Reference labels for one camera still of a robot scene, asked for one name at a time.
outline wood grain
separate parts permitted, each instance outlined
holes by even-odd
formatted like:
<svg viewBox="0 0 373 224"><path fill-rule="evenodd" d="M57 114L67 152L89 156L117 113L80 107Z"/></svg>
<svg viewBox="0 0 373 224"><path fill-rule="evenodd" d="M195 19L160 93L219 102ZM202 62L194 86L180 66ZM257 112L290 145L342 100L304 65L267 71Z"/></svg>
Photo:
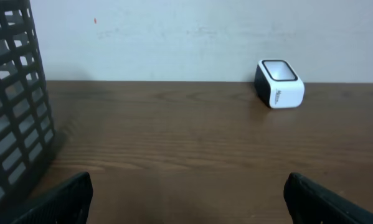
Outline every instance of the wood grain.
<svg viewBox="0 0 373 224"><path fill-rule="evenodd" d="M373 84L307 84L268 109L247 83L48 82L67 142L34 195L91 173L92 223L291 223L300 172L373 212Z"/></svg>

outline small white device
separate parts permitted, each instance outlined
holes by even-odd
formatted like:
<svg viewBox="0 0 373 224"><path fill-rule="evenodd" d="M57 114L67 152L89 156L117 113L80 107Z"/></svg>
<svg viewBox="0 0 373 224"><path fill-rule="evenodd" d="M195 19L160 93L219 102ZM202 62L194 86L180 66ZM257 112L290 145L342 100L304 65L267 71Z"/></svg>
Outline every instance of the small white device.
<svg viewBox="0 0 373 224"><path fill-rule="evenodd" d="M294 108L303 101L304 83L284 60L259 61L254 86L270 108Z"/></svg>

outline black plastic basket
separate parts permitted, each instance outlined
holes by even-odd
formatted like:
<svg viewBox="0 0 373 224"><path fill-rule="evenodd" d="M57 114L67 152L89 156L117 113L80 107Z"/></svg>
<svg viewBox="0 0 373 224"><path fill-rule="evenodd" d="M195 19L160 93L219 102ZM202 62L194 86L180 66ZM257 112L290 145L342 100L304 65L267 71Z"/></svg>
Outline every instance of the black plastic basket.
<svg viewBox="0 0 373 224"><path fill-rule="evenodd" d="M0 210L27 197L54 136L30 2L0 0Z"/></svg>

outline logo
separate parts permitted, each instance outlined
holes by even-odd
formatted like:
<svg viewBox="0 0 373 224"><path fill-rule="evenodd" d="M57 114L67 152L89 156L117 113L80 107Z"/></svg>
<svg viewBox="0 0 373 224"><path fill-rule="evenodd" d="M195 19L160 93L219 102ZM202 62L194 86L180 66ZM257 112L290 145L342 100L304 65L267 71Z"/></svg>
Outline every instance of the logo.
<svg viewBox="0 0 373 224"><path fill-rule="evenodd" d="M277 104L278 101L279 101L280 93L281 93L280 90L276 90L276 95L275 95L275 104Z"/></svg>

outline white wall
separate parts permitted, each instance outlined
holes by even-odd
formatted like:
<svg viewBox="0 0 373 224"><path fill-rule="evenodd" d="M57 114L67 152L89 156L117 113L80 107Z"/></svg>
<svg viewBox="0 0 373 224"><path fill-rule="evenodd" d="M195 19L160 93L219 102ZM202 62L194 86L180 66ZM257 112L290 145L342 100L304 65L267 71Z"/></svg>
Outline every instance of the white wall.
<svg viewBox="0 0 373 224"><path fill-rule="evenodd" d="M31 0L49 80L373 82L373 0Z"/></svg>

